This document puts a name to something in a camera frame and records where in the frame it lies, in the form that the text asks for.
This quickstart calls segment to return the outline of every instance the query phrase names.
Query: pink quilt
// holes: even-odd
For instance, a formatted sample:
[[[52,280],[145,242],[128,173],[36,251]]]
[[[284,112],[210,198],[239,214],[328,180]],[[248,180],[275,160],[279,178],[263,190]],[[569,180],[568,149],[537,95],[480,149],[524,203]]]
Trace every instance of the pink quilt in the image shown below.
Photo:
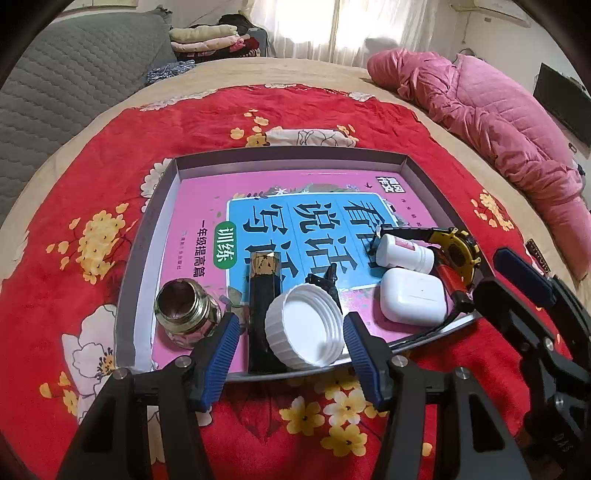
[[[368,61],[372,80],[428,110],[527,195],[571,272],[591,265],[591,215],[567,140],[534,97],[475,57],[457,65],[434,52],[387,50]]]

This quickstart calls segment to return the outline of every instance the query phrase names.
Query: beige blanket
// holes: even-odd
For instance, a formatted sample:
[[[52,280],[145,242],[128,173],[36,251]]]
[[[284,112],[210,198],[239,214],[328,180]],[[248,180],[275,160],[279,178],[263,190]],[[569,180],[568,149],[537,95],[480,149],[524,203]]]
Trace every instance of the beige blanket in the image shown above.
[[[535,240],[552,272],[574,289],[579,299],[590,309],[591,281],[589,277],[580,284],[574,284],[540,217],[525,197],[495,172],[477,153],[431,121],[420,109],[398,99],[393,93],[373,85],[365,69],[343,67],[314,60],[248,58],[207,62],[199,66],[198,69],[145,88],[99,115],[88,127],[45,162],[35,173],[10,211],[0,229],[0,278],[10,275],[14,265],[12,259],[22,242],[27,225],[57,179],[86,143],[122,110],[206,89],[264,83],[304,83],[310,86],[348,92],[365,92],[375,95],[381,101],[397,103],[412,109],[431,132],[431,136],[456,157],[486,190],[501,201],[521,230],[524,239],[533,238]]]

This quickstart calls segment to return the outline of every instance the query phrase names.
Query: gray tray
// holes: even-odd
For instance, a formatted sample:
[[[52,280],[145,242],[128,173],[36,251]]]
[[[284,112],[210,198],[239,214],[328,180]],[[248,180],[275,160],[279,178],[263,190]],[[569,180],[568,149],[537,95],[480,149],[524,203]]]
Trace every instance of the gray tray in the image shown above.
[[[154,298],[160,285],[160,267],[168,226],[178,188],[183,180],[227,173],[313,169],[378,170],[400,173],[441,228],[466,229],[459,215],[422,169],[407,155],[336,147],[236,148],[188,155],[173,160],[164,172],[141,220],[119,294],[115,320],[115,363],[134,373],[152,370],[152,342],[155,332]],[[475,281],[492,275],[483,258]],[[419,338],[399,348],[401,352],[449,335],[480,318],[464,315],[435,336]],[[330,367],[285,374],[232,373],[227,381],[262,381],[299,377],[328,371],[350,362],[346,349]]]

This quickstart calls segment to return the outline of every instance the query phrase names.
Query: folded clothes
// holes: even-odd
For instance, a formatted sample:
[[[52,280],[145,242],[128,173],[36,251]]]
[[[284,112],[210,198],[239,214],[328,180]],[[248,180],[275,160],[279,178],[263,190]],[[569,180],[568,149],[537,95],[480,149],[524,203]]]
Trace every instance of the folded clothes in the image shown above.
[[[192,51],[187,53],[177,53],[177,58],[179,60],[195,60],[196,63],[202,63],[204,61],[210,60],[220,60],[220,59],[235,59],[238,57],[255,57],[256,53],[251,53],[251,51],[256,51],[259,48],[259,42],[256,39],[251,38],[250,35],[244,35],[244,37],[248,37],[244,40],[244,46],[239,50],[231,51],[232,47],[221,48],[220,50],[210,50],[210,51]]]
[[[234,45],[230,46],[230,51],[240,50],[241,48],[244,48],[244,46],[245,46],[244,39],[242,37],[240,37]]]
[[[172,63],[167,63],[166,65],[150,70],[147,73],[145,86],[147,87],[160,80],[176,77],[181,73],[188,72],[189,70],[195,68],[195,66],[195,60],[174,61]]]
[[[237,35],[238,29],[234,25],[200,25],[195,28],[173,28],[168,32],[171,41],[178,43],[195,43],[212,40],[214,38]]]
[[[238,40],[242,40],[240,35],[230,35],[229,37],[213,38],[211,40],[205,40],[195,43],[178,43],[175,41],[170,42],[173,51],[210,51],[220,50],[221,48],[231,47]]]

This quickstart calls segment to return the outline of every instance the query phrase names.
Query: white bottle cap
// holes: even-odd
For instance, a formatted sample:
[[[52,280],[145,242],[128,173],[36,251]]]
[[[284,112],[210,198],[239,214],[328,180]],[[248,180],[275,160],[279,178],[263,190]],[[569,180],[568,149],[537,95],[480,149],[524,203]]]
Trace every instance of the white bottle cap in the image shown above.
[[[309,283],[273,300],[265,317],[265,334],[275,356],[299,370],[327,367],[345,347],[339,307],[322,288]]]
[[[435,327],[447,314],[443,283],[433,275],[392,268],[382,277],[379,303],[393,322]]]

